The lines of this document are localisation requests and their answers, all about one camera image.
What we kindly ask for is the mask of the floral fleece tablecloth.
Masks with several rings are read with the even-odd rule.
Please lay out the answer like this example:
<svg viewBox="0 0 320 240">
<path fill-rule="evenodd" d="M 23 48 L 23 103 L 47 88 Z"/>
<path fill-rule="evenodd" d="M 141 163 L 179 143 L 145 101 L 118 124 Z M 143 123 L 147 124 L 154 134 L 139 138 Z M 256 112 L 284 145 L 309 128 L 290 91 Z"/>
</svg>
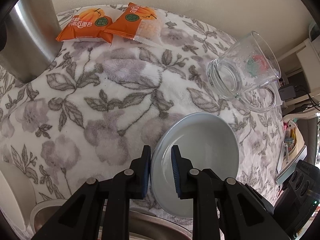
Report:
<svg viewBox="0 0 320 240">
<path fill-rule="evenodd" d="M 161 48 L 121 37 L 65 42 L 28 84 L 1 71 L 1 161 L 22 173 L 37 202 L 67 199 L 88 177 L 118 173 L 174 122 L 200 111 L 235 132 L 237 179 L 276 202 L 281 109 L 258 114 L 215 94 L 207 64 L 235 38 L 194 18 L 164 16 Z"/>
</svg>

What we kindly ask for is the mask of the round floral bowl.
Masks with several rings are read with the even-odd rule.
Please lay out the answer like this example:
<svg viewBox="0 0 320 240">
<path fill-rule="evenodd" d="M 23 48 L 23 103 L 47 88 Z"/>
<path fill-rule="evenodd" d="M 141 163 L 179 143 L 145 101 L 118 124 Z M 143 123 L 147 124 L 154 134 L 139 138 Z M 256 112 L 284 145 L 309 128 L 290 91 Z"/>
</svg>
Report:
<svg viewBox="0 0 320 240">
<path fill-rule="evenodd" d="M 151 161 L 151 188 L 163 210 L 178 218 L 193 216 L 193 202 L 180 200 L 176 193 L 171 165 L 171 148 L 177 145 L 181 156 L 193 167 L 210 168 L 225 180 L 236 178 L 239 146 L 231 127 L 219 116 L 198 112 L 173 124 L 161 137 Z"/>
</svg>

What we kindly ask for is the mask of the steel thermos jug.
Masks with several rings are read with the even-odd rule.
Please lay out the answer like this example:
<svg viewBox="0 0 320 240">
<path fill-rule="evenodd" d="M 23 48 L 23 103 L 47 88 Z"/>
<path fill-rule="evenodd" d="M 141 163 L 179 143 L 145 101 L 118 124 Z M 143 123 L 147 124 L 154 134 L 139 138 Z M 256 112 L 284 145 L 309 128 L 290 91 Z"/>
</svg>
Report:
<svg viewBox="0 0 320 240">
<path fill-rule="evenodd" d="M 1 67 L 22 83 L 40 76 L 62 43 L 52 0 L 1 0 Z"/>
</svg>

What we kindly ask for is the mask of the clear glass mug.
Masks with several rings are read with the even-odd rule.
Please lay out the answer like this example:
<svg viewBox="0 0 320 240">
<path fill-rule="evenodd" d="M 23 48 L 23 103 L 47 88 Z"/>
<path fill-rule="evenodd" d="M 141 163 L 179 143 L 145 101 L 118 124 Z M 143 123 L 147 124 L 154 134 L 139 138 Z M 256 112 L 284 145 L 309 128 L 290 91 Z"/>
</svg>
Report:
<svg viewBox="0 0 320 240">
<path fill-rule="evenodd" d="M 256 31 L 235 42 L 219 58 L 210 61 L 206 74 L 213 90 L 226 100 L 238 100 L 255 113 L 269 112 L 276 106 L 271 83 L 281 78 L 278 61 L 270 46 Z M 270 103 L 255 106 L 246 95 L 258 89 L 270 94 Z"/>
</svg>

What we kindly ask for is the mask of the white square bowl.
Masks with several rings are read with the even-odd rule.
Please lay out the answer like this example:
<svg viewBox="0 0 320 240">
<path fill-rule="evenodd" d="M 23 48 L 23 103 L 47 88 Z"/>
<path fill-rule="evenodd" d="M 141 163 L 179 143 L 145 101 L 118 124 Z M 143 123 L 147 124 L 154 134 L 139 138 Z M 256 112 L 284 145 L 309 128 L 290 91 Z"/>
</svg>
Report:
<svg viewBox="0 0 320 240">
<path fill-rule="evenodd" d="M 20 230 L 30 224 L 36 205 L 34 188 L 29 178 L 15 165 L 1 162 L 1 210 Z"/>
</svg>

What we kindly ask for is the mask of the black power adapter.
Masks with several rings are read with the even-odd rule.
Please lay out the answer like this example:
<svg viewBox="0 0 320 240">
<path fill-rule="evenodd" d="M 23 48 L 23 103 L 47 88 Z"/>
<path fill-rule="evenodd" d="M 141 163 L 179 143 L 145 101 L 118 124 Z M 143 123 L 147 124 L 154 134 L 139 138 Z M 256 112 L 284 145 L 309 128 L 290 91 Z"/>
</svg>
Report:
<svg viewBox="0 0 320 240">
<path fill-rule="evenodd" d="M 293 85 L 282 86 L 278 89 L 278 92 L 282 101 L 286 101 L 296 97 L 296 89 Z"/>
</svg>

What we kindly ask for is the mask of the orange snack packet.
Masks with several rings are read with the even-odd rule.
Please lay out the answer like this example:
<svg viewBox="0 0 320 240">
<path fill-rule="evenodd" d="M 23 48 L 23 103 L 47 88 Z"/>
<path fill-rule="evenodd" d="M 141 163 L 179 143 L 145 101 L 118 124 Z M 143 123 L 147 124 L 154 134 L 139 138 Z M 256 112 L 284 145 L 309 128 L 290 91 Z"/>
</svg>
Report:
<svg viewBox="0 0 320 240">
<path fill-rule="evenodd" d="M 148 46 L 160 47 L 164 22 L 165 15 L 162 12 L 130 2 L 117 20 L 106 28 L 106 32 Z"/>
<path fill-rule="evenodd" d="M 73 13 L 72 18 L 56 37 L 62 41 L 97 41 L 112 43 L 113 35 L 106 29 L 113 23 L 115 10 L 106 6 L 84 7 Z"/>
</svg>

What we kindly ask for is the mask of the large steel plate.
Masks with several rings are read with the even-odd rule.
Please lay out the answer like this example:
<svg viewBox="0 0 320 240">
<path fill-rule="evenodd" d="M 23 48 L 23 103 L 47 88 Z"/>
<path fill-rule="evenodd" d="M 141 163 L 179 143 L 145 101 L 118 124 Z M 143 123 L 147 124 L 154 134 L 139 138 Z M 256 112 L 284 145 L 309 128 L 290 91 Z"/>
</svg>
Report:
<svg viewBox="0 0 320 240">
<path fill-rule="evenodd" d="M 30 214 L 33 233 L 37 233 L 65 202 L 65 199 L 53 199 L 37 204 Z M 176 223 L 156 217 L 142 209 L 132 208 L 129 212 L 129 237 L 130 239 L 192 239 L 193 234 Z"/>
</svg>

